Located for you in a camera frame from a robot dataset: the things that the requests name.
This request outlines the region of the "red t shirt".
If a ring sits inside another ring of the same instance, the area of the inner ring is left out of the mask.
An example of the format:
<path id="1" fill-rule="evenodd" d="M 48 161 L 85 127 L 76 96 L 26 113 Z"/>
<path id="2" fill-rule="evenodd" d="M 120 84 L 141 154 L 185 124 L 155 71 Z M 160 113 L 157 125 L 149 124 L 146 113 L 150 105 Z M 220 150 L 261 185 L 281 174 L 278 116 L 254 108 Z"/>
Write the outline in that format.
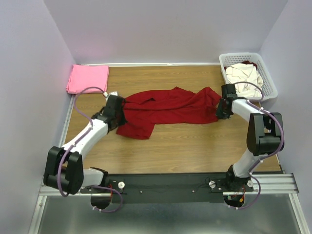
<path id="1" fill-rule="evenodd" d="M 149 139 L 157 124 L 208 124 L 218 121 L 216 106 L 221 96 L 210 87 L 197 93 L 179 87 L 143 91 L 125 99 L 127 123 L 116 133 L 123 137 Z"/>

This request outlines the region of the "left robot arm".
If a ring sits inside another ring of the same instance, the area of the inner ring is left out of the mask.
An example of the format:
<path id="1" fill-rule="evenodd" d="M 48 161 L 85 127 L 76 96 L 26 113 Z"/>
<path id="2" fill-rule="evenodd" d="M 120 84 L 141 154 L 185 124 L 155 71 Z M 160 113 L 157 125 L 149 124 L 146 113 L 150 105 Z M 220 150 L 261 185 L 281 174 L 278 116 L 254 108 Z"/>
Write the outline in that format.
<path id="1" fill-rule="evenodd" d="M 108 187 L 108 173 L 99 168 L 83 168 L 90 150 L 110 131 L 126 123 L 125 99 L 117 92 L 109 93 L 106 105 L 91 118 L 87 126 L 61 147 L 52 147 L 47 155 L 43 176 L 45 186 L 58 189 L 62 196 L 75 195 L 82 187 L 102 193 Z"/>

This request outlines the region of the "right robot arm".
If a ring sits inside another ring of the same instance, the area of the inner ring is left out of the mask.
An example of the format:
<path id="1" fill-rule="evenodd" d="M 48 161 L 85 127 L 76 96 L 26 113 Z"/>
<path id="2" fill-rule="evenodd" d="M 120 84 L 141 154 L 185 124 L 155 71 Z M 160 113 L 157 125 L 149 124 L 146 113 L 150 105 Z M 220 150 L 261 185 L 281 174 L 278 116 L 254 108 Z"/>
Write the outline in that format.
<path id="1" fill-rule="evenodd" d="M 252 172 L 260 163 L 283 149 L 283 121 L 280 113 L 268 112 L 249 99 L 239 97 L 233 84 L 222 85 L 221 92 L 217 118 L 229 119 L 236 114 L 248 122 L 245 153 L 229 167 L 224 178 L 215 182 L 219 191 L 234 192 L 248 185 Z"/>

